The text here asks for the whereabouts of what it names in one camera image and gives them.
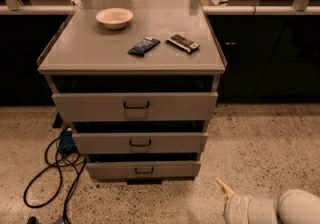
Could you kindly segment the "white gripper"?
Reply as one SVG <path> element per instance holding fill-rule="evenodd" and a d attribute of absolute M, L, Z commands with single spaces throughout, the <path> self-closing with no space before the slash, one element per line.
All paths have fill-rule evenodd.
<path fill-rule="evenodd" d="M 249 224 L 248 209 L 251 198 L 248 195 L 236 194 L 236 192 L 216 177 L 216 182 L 221 187 L 224 198 L 227 200 L 224 206 L 223 217 L 226 224 Z"/>

